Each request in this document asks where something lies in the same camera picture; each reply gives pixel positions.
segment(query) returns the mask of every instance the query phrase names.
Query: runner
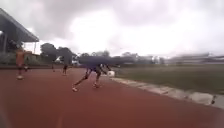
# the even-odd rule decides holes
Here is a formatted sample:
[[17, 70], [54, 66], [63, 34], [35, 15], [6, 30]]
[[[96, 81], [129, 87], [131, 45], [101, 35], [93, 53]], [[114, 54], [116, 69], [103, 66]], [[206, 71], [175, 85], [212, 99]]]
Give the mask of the runner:
[[68, 56], [64, 56], [63, 57], [63, 61], [64, 61], [64, 66], [63, 66], [63, 75], [66, 76], [67, 75], [67, 69], [68, 69], [68, 65], [69, 65], [69, 57]]
[[16, 52], [16, 64], [17, 64], [17, 67], [18, 67], [17, 79], [23, 79], [22, 69], [23, 69], [23, 66], [24, 66], [24, 58], [25, 58], [25, 52], [20, 47], [20, 48], [18, 48], [18, 50]]
[[86, 62], [86, 73], [84, 77], [81, 80], [79, 80], [77, 83], [73, 84], [72, 90], [74, 92], [78, 91], [77, 86], [80, 83], [82, 83], [84, 80], [87, 80], [89, 78], [89, 75], [92, 73], [92, 71], [94, 71], [97, 74], [94, 87], [99, 88], [98, 82], [101, 76], [101, 72], [103, 72], [104, 74], [107, 74], [107, 72], [104, 71], [102, 67], [106, 67], [108, 71], [111, 71], [110, 67], [108, 66], [108, 61], [106, 59], [89, 57], [88, 62]]

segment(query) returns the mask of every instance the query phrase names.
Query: grass field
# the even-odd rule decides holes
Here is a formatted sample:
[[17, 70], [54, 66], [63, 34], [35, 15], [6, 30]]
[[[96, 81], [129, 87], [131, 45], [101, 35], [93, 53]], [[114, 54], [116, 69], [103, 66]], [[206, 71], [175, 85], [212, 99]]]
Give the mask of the grass field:
[[224, 94], [224, 65], [120, 68], [116, 72], [117, 77], [121, 78], [184, 90]]

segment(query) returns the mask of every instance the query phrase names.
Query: track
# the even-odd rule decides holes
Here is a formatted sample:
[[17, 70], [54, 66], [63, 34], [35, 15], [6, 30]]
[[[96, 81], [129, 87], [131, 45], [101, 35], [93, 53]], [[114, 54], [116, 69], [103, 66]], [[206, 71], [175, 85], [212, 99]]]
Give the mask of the track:
[[31, 70], [25, 79], [0, 71], [1, 128], [223, 128], [220, 109], [148, 93], [106, 77], [93, 89], [94, 76], [72, 92], [84, 70], [68, 76]]

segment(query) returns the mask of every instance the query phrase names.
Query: dark shorts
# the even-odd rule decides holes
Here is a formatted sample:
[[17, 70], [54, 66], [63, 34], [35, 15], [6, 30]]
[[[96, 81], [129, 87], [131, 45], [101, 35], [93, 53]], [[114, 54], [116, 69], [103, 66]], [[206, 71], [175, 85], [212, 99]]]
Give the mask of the dark shorts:
[[17, 68], [18, 68], [18, 70], [22, 70], [23, 66], [18, 66]]
[[66, 70], [68, 68], [68, 65], [64, 65], [63, 69]]
[[87, 65], [86, 66], [87, 69], [91, 70], [91, 71], [94, 71], [96, 73], [100, 73], [100, 68], [98, 66], [95, 66], [95, 65]]

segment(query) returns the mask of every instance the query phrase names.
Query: cloud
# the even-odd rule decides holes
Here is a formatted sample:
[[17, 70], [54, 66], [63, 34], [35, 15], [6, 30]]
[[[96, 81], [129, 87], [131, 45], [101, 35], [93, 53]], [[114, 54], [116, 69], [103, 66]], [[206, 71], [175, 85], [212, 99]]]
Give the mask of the cloud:
[[0, 5], [42, 40], [74, 51], [224, 53], [221, 0], [1, 0]]

